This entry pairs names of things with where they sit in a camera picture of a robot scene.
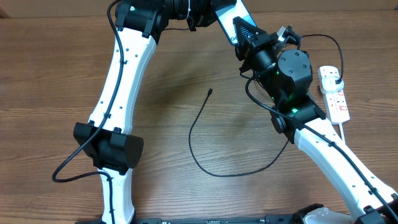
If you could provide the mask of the blue Galaxy smartphone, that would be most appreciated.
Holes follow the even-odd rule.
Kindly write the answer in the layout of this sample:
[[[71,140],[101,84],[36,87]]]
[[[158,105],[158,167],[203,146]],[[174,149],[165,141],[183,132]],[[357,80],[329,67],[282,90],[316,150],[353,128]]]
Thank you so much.
[[[238,45],[235,21],[245,21],[254,27],[257,26],[242,0],[237,0],[232,5],[219,8],[215,13],[225,36],[233,46]]]

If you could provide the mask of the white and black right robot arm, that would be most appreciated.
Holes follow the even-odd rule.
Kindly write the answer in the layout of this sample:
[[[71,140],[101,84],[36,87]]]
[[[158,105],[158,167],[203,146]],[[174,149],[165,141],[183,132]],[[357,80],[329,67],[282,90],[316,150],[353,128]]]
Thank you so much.
[[[278,133],[316,163],[345,202],[354,223],[397,223],[397,192],[378,179],[338,137],[308,90],[313,70],[301,37],[291,27],[268,34],[241,17],[233,19],[240,71],[252,70],[271,97],[267,106]]]

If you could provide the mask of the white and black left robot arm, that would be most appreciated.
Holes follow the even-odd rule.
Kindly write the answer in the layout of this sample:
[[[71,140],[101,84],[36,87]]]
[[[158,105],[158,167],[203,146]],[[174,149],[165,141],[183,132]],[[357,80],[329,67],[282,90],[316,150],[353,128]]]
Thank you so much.
[[[206,27],[216,12],[235,1],[115,1],[109,16],[114,53],[103,91],[87,123],[73,136],[93,161],[103,184],[104,210],[99,223],[133,223],[132,171],[144,140],[133,136],[132,117],[143,74],[169,21],[186,19],[188,28]]]

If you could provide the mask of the white charger plug adapter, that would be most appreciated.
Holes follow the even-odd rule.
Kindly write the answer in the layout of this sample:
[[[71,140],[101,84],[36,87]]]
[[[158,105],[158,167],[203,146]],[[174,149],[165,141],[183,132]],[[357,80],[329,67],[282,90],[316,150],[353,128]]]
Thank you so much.
[[[344,81],[340,81],[337,83],[338,79],[335,77],[326,77],[322,78],[320,81],[320,90],[324,94],[334,93],[337,91],[341,91],[345,84]]]

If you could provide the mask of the white power strip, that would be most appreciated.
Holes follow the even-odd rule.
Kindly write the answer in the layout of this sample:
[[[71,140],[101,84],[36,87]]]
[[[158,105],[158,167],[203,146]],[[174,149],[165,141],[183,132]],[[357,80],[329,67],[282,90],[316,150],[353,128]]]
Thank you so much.
[[[318,69],[319,86],[322,78],[335,77],[340,79],[339,71],[336,67],[325,65]],[[342,124],[350,120],[348,105],[343,89],[334,93],[324,94],[323,101],[326,108],[327,118],[332,124]]]

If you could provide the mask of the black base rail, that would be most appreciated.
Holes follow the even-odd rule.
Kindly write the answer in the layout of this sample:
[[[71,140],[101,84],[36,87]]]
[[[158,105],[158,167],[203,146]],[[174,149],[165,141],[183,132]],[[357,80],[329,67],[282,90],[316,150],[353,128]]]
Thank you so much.
[[[188,218],[163,220],[161,218],[136,218],[135,224],[289,224],[293,215],[278,214],[246,218]]]

